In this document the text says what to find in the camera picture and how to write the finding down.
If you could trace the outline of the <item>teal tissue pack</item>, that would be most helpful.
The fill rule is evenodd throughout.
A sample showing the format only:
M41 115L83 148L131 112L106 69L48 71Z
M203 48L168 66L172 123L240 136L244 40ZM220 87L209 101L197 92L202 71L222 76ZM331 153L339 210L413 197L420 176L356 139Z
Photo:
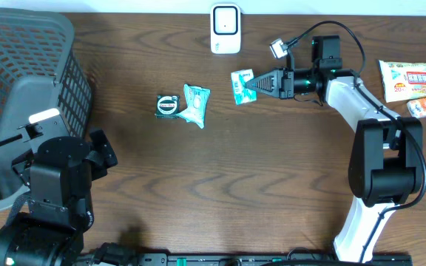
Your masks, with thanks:
M254 78L252 69L242 69L231 73L231 86L234 102L237 105L251 103L257 100L257 93L246 88L246 82Z

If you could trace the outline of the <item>teal snack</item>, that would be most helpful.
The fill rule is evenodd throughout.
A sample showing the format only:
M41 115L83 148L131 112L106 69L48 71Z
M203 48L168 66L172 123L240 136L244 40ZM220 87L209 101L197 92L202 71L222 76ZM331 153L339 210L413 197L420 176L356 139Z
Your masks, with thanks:
M203 129L210 90L185 84L183 91L186 99L186 108L178 113L177 116L185 119L187 123L196 123Z

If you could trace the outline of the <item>black round-label item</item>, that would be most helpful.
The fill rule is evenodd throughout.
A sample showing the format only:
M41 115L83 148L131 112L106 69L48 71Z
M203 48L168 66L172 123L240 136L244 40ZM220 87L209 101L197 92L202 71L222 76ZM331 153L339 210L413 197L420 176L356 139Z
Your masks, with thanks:
M180 110L179 95L157 95L156 118L176 119Z

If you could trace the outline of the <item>yellow snack bag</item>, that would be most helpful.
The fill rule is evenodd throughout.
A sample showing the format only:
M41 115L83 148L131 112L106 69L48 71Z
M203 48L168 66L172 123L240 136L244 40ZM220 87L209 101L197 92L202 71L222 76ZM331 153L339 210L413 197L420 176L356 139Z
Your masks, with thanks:
M379 60L379 70L388 103L426 98L426 63Z

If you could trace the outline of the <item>orange juice carton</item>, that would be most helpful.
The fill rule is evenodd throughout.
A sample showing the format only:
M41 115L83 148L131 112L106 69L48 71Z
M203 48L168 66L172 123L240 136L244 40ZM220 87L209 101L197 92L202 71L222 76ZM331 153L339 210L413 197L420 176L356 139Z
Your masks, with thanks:
M426 117L426 98L419 98L407 102L407 108L412 117Z

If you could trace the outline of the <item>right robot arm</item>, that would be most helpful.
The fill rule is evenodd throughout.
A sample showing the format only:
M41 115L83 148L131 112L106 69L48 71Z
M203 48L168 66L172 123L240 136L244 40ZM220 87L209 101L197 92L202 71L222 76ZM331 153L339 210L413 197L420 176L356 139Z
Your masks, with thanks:
M391 215L411 208L426 191L422 125L387 109L365 87L359 74L342 66L337 35L312 40L312 66L298 69L291 49L297 39L273 41L274 69L246 82L246 88L281 100L316 93L354 131L348 182L354 195L342 230L334 239L341 262L371 262L373 247Z

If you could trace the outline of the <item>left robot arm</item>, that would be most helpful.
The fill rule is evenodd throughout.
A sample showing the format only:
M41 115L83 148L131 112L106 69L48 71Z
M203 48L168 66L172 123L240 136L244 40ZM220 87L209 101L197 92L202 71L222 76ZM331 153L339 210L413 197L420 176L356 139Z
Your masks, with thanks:
M136 265L135 252L115 243L82 253L95 221L92 181L118 163L102 129L89 137L52 137L12 161L29 190L15 198L0 229L0 265Z

